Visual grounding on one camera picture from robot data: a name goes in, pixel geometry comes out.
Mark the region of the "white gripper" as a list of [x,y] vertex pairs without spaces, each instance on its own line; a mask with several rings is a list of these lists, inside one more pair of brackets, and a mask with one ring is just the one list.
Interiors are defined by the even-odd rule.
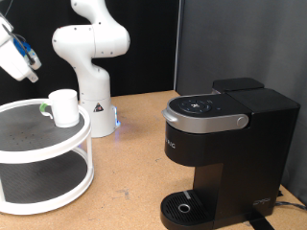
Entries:
[[38,76],[17,51],[12,40],[0,47],[0,66],[17,81],[24,79],[29,79],[31,82],[38,81]]

